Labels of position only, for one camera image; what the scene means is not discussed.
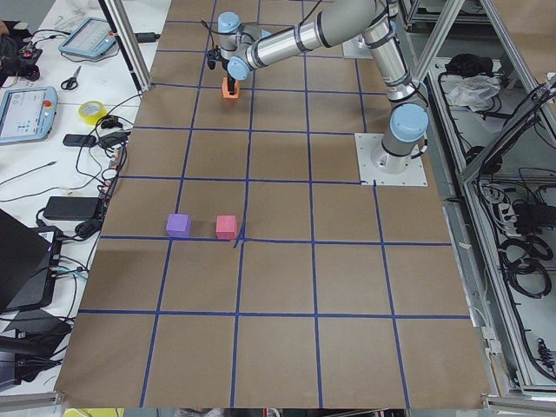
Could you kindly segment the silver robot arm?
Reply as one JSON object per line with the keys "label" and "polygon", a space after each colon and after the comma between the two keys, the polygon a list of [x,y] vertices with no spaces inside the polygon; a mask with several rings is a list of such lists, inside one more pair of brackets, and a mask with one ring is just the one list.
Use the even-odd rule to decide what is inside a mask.
{"label": "silver robot arm", "polygon": [[233,11],[218,16],[210,68],[226,72],[224,91],[235,93],[235,83],[256,70],[320,48],[331,49],[357,37],[370,52],[387,88],[392,112],[386,133],[374,146],[371,159],[384,173],[399,174],[421,157],[414,148],[429,124],[427,100],[400,50],[393,24],[393,1],[335,1],[323,10],[312,9],[299,23],[270,33],[246,25]]}

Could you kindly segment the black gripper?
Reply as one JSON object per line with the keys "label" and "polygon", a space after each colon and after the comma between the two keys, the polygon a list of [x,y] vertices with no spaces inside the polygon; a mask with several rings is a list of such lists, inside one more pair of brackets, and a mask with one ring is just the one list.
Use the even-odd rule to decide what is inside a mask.
{"label": "black gripper", "polygon": [[226,70],[227,91],[233,93],[232,96],[239,96],[239,81],[237,81],[228,70]]}

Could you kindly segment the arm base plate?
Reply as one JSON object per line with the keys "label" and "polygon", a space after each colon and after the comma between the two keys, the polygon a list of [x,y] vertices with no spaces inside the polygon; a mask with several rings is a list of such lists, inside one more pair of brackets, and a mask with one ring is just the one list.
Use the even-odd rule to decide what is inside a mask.
{"label": "arm base plate", "polygon": [[347,59],[372,60],[372,54],[367,47],[362,35],[353,37],[342,44],[342,54]]}
{"label": "arm base plate", "polygon": [[427,177],[420,157],[392,156],[382,147],[383,134],[355,133],[360,183],[368,186],[426,187]]}

